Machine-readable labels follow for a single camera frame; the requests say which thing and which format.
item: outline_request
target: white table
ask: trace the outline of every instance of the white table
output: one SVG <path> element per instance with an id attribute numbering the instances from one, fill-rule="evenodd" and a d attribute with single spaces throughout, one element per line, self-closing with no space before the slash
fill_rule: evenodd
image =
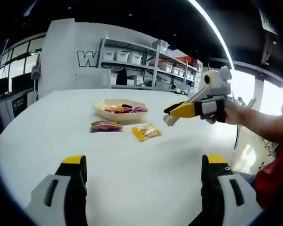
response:
<path id="1" fill-rule="evenodd" d="M 145 103 L 146 122 L 161 137 L 139 142 L 131 133 L 89 133 L 96 101 L 127 98 Z M 61 161 L 87 158 L 86 216 L 92 226 L 188 225 L 201 211 L 201 157 L 230 157 L 236 127 L 197 118 L 163 122 L 163 110 L 187 97 L 126 89 L 55 91 L 28 107 L 0 136 L 0 172 L 22 208 L 31 191 Z"/>

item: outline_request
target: ceiling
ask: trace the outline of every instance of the ceiling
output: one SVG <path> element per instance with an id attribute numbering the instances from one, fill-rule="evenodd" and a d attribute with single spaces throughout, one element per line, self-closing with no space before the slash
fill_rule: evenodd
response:
<path id="1" fill-rule="evenodd" d="M 2 5 L 6 20 L 0 23 L 0 38 L 10 45 L 26 37 L 47 31 L 51 20 L 75 18 L 76 21 L 113 24 L 166 40 L 204 65 L 220 67 L 211 58 L 227 59 L 216 35 L 188 0 L 38 0 L 29 16 L 22 17 L 34 0 Z M 263 68 L 283 78 L 283 5 L 262 5 L 260 0 L 198 0 L 222 34 L 234 61 Z M 257 5 L 270 15 L 279 36 L 266 32 L 261 25 Z M 269 65 L 262 64 L 263 52 L 270 54 Z M 272 77 L 244 66 L 236 69 L 266 78 Z"/>

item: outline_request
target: floor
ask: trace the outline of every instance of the floor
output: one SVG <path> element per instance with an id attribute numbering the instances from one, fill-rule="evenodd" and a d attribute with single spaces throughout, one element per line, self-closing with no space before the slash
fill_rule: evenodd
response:
<path id="1" fill-rule="evenodd" d="M 233 171 L 256 174 L 262 165 L 271 163 L 275 158 L 268 156 L 262 138 L 245 127 L 240 128 L 239 143 L 234 151 L 230 166 Z"/>

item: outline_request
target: human hand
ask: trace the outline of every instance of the human hand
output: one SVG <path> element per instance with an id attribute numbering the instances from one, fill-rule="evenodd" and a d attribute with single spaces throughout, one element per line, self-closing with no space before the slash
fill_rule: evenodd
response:
<path id="1" fill-rule="evenodd" d="M 230 125 L 242 124 L 245 110 L 246 107 L 240 106 L 231 100 L 225 100 L 225 122 Z M 209 124 L 216 122 L 215 114 L 201 115 L 200 118 L 207 120 Z"/>

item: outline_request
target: yellow snack package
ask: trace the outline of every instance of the yellow snack package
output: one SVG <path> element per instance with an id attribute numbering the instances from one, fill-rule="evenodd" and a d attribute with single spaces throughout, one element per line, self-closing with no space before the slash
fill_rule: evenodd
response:
<path id="1" fill-rule="evenodd" d="M 161 136 L 161 132 L 151 123 L 146 126 L 132 127 L 132 132 L 141 142 L 153 137 Z"/>

